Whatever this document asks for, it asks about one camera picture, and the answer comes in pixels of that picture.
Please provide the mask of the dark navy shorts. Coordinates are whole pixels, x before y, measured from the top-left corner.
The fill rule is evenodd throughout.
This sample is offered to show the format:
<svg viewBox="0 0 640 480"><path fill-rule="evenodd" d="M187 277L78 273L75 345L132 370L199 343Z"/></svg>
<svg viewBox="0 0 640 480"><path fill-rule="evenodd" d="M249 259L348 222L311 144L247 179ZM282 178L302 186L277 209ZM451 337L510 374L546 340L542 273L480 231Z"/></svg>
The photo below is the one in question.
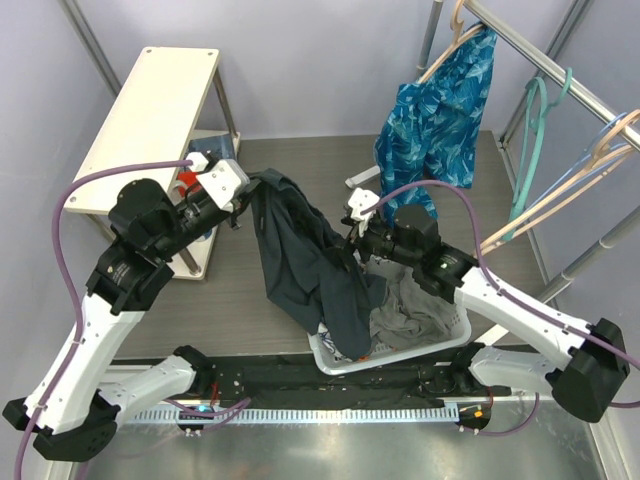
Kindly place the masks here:
<svg viewBox="0 0 640 480"><path fill-rule="evenodd" d="M266 297L307 334L325 326L342 355L372 349L371 312L386 298L386 279L366 272L345 239L290 178L274 169L250 176L251 212Z"/></svg>

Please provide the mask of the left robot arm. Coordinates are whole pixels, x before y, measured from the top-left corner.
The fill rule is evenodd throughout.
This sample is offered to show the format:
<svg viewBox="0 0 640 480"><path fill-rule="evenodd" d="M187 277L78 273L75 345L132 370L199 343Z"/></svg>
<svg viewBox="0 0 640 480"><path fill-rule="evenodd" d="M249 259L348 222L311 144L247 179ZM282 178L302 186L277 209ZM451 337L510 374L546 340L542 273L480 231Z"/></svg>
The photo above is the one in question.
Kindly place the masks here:
<svg viewBox="0 0 640 480"><path fill-rule="evenodd" d="M246 208L249 177L233 159L194 153L179 163L199 188L174 203L157 181L136 179L118 193L108 218L113 243L97 261L83 297L74 296L74 328L37 388L9 401L3 417L45 459L87 462L130 418L175 395L200 399L214 381L212 362L181 346L114 387L99 383L129 333L173 278L172 258Z"/></svg>

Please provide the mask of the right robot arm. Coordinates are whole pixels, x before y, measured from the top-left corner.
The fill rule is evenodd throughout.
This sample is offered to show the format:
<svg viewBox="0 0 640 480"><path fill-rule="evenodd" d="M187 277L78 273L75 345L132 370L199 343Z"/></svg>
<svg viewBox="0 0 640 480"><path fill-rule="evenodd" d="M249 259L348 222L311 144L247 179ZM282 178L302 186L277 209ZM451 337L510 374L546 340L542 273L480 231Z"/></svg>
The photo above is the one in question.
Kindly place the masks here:
<svg viewBox="0 0 640 480"><path fill-rule="evenodd" d="M531 351L474 343L455 359L451 380L465 395L484 386L552 397L574 417L597 423L630 373L621 329L602 318L589 323L519 291L465 252L441 240L436 220L421 207L400 208L386 223L364 200L348 202L344 224L362 257L409 268L421 293L478 313L524 339Z"/></svg>

